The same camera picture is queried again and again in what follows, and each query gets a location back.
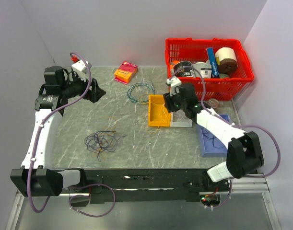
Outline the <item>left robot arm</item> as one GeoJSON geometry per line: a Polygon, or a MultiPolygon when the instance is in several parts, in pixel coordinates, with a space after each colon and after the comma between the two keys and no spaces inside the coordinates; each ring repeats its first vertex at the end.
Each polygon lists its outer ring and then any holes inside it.
{"type": "Polygon", "coordinates": [[[35,127],[28,151],[20,169],[11,171],[10,179],[25,197],[59,196],[68,187],[81,193],[88,185],[83,169],[57,171],[51,168],[56,133],[70,98],[81,96],[95,103],[106,92],[96,79],[83,79],[82,72],[75,68],[68,72],[61,66],[48,67],[44,78],[45,83],[35,100],[35,127]]]}

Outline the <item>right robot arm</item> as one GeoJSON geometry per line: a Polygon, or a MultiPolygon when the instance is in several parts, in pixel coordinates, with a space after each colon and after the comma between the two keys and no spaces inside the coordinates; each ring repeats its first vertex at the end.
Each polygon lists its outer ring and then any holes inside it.
{"type": "Polygon", "coordinates": [[[258,135],[233,127],[212,108],[198,100],[190,83],[168,80],[170,90],[164,94],[165,107],[169,113],[183,111],[195,124],[211,132],[227,148],[226,160],[209,168],[202,179],[203,187],[213,191],[219,181],[237,178],[256,171],[264,165],[258,135]]]}

